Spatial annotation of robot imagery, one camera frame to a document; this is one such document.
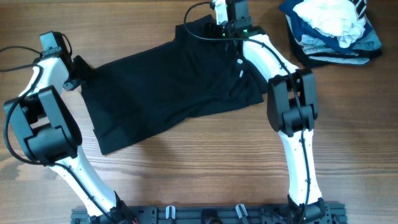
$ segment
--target white cloth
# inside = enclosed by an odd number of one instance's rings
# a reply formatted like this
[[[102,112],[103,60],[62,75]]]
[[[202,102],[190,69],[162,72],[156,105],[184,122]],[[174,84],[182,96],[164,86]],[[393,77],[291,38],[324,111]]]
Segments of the white cloth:
[[[358,19],[349,0],[304,0],[293,11],[322,35],[337,37],[342,48],[356,42],[365,31],[366,19]]]

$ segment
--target wooden surface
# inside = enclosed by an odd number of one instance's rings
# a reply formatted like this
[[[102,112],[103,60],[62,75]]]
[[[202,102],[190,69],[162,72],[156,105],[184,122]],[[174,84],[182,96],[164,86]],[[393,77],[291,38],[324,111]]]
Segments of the wooden surface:
[[[182,23],[193,3],[0,4],[0,48],[25,45],[39,50],[39,34],[57,30],[69,37],[75,55],[97,67],[172,40],[174,26]],[[279,1],[264,0],[251,1],[249,7],[254,22],[265,28],[276,48],[298,64],[289,51],[278,5]],[[398,222],[398,3],[371,1],[369,7],[384,55],[363,67],[314,70],[319,103],[313,144],[318,183],[325,200],[346,204],[350,224]],[[208,13],[207,7],[195,9],[191,19]],[[0,67],[31,63],[34,57],[12,50],[0,55]],[[30,69],[1,73],[0,102],[16,97],[31,75]],[[287,202],[285,153],[268,123],[265,103],[187,119],[104,157],[79,92],[62,98],[79,124],[90,162],[129,205]],[[0,130],[3,124],[0,112]],[[10,133],[12,145],[18,148]],[[82,205],[56,173],[21,164],[0,141],[0,223],[68,223],[71,209]]]

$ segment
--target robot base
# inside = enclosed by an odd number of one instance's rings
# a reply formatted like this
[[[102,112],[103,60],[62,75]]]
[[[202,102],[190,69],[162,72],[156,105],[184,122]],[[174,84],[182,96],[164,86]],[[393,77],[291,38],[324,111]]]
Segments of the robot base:
[[[325,203],[326,215],[310,224],[347,224],[345,205],[341,203]],[[247,216],[239,218],[236,207],[177,207],[175,219],[166,219],[165,207],[130,207],[139,217],[140,224],[202,224],[201,213],[204,209],[218,212],[224,224],[288,224],[283,214],[287,204],[269,204],[260,207],[246,207]],[[89,224],[85,209],[72,210],[71,224]]]

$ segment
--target wooden table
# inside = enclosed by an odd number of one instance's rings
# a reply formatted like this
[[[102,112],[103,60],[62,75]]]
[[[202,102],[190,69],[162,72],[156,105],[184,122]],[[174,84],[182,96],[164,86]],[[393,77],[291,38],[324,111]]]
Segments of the wooden table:
[[[41,49],[39,34],[65,33],[73,53],[92,66],[151,49],[174,37],[192,1],[3,1],[0,47]],[[279,1],[249,4],[255,24],[291,62]],[[370,2],[369,15],[384,55],[362,67],[314,69],[319,118],[314,136],[318,183],[325,200],[346,204],[349,223],[398,220],[398,17],[397,1]],[[195,9],[190,19],[210,13]],[[11,50],[0,67],[31,63],[33,53]],[[28,84],[30,69],[0,74],[0,102]],[[102,156],[79,91],[63,94],[83,134],[90,162],[129,205],[260,205],[285,203],[289,175],[281,141],[267,120],[266,104],[187,119],[176,127],[109,156]],[[0,113],[0,128],[4,113]],[[18,147],[11,133],[12,145]],[[46,167],[20,163],[0,141],[0,223],[68,223],[82,202]]]

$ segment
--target striped fabric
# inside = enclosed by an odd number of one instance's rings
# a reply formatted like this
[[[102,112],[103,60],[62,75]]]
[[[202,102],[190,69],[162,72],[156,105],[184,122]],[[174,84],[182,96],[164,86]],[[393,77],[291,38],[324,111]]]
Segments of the striped fabric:
[[[354,3],[359,19],[365,16],[367,0],[350,0]]]

